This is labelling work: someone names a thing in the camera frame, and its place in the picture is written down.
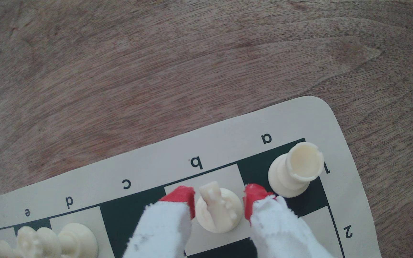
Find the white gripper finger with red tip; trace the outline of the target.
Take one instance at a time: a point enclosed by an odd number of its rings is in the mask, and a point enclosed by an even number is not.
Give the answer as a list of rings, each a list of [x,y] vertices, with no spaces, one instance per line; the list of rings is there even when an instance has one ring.
[[[244,190],[244,216],[259,258],[332,258],[282,196],[258,184]]]
[[[195,217],[195,191],[178,186],[146,206],[123,254],[124,258],[183,258]]]

